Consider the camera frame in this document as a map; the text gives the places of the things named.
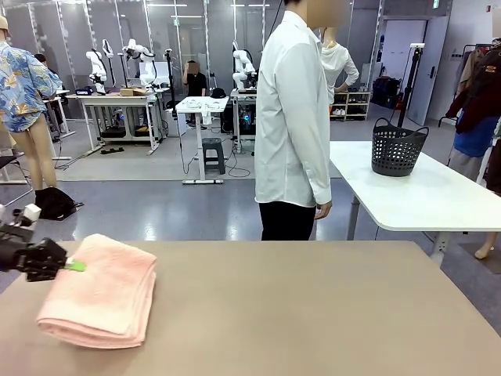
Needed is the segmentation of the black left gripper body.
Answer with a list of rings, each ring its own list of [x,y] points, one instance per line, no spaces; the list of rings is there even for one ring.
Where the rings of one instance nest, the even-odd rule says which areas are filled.
[[[30,230],[1,224],[1,271],[17,269],[19,258],[30,242]]]

